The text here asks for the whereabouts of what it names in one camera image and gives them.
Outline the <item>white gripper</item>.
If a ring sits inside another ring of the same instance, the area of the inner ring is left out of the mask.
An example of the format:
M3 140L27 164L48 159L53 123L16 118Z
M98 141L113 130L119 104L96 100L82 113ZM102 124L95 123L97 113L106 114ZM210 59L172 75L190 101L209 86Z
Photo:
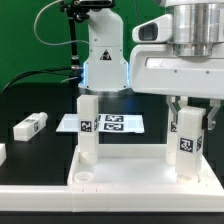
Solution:
M130 56L130 84L135 92L170 95L166 103L174 122L179 96L211 99L207 119L213 130L224 100L224 44L214 45L208 57L177 57L169 44L137 45Z

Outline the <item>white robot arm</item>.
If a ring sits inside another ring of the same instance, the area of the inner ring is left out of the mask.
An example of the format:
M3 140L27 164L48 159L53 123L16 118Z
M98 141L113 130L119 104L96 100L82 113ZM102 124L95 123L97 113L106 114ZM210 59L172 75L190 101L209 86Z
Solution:
M224 0L154 0L165 14L136 26L136 46L123 58L123 23L112 0L81 0L89 10L90 50L84 86L92 91L130 87L139 93L206 98L213 129L224 100Z

